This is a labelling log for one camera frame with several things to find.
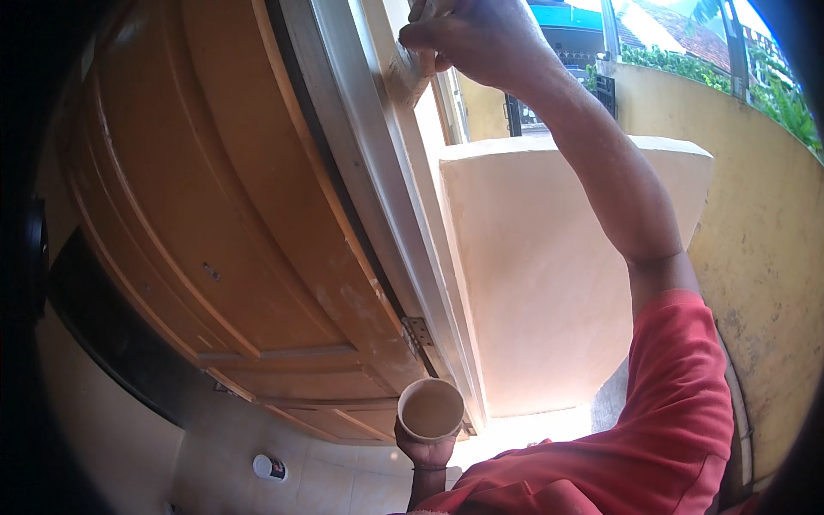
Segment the hand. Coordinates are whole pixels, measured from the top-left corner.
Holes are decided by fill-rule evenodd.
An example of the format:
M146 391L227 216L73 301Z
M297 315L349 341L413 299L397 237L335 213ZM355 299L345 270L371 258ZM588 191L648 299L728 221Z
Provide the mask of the hand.
M447 466L449 458L452 457L452 451L455 449L456 438L457 433L434 445L419 443L412 439L404 430L404 427L400 425L400 420L397 417L395 418L395 440L398 443L398 448L412 460L416 467Z
M439 72L455 66L476 82L521 98L529 87L526 77L549 68L564 70L524 0L457 0L452 14L418 21L424 4L417 0L412 7L400 42L413 50L437 51Z

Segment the paint cup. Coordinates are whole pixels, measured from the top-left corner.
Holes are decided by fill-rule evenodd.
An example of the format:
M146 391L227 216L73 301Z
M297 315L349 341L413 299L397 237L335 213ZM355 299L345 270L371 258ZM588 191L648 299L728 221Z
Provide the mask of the paint cup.
M283 483L288 477L285 463L263 454L255 456L255 460L252 462L252 468L258 477L265 480Z
M433 377L413 382L398 400L400 425L421 443L442 442L455 434L463 414L463 398L458 390Z

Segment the balcony wall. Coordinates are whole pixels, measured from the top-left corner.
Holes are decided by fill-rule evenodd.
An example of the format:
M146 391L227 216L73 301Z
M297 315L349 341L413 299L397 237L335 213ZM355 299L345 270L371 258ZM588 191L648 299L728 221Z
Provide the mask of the balcony wall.
M715 157L689 249L754 428L754 479L780 465L807 413L824 352L824 168L772 119L671 73L599 63L629 134Z

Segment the person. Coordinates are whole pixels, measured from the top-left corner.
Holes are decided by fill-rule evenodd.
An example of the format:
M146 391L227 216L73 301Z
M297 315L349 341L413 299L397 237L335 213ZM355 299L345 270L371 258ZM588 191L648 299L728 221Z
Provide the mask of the person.
M564 68L523 0L457 0L452 14L400 32L544 120L586 190L630 275L633 340L626 406L616 426L573 442L544 441L470 467L445 491L454 438L410 439L409 510L454 515L704 513L730 456L733 410L726 360L681 244L672 201L650 163Z

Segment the forearm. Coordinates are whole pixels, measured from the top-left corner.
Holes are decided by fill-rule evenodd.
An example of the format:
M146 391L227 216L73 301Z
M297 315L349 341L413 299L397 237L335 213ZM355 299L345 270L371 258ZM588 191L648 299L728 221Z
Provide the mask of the forearm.
M415 471L412 478L412 495L407 511L413 511L419 504L435 494L447 489L447 472Z
M631 265L683 251L672 201L646 157L554 56L517 95L575 170L606 236Z

